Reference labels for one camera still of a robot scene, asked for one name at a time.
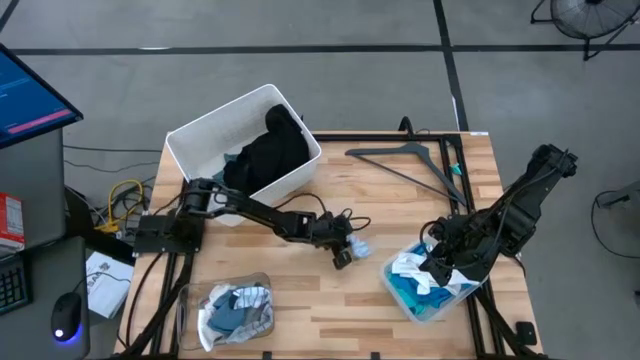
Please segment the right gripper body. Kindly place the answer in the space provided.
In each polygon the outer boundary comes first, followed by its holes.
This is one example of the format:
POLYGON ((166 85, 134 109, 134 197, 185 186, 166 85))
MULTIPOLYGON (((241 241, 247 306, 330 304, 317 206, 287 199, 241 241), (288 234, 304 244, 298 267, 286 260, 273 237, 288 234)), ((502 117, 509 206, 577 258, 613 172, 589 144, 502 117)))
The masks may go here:
POLYGON ((428 235, 436 240, 429 257, 436 258, 441 267, 482 273, 482 223, 481 218, 438 218, 428 229, 428 235))

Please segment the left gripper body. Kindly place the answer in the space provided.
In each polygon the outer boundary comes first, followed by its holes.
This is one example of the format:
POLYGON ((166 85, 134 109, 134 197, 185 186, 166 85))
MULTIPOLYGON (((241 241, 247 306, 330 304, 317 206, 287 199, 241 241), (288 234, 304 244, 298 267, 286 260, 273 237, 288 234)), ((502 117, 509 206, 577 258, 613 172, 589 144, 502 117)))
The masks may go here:
POLYGON ((352 232, 353 227, 345 213, 333 215, 325 212, 313 225, 313 245, 316 248, 342 251, 350 245, 347 237, 352 232))

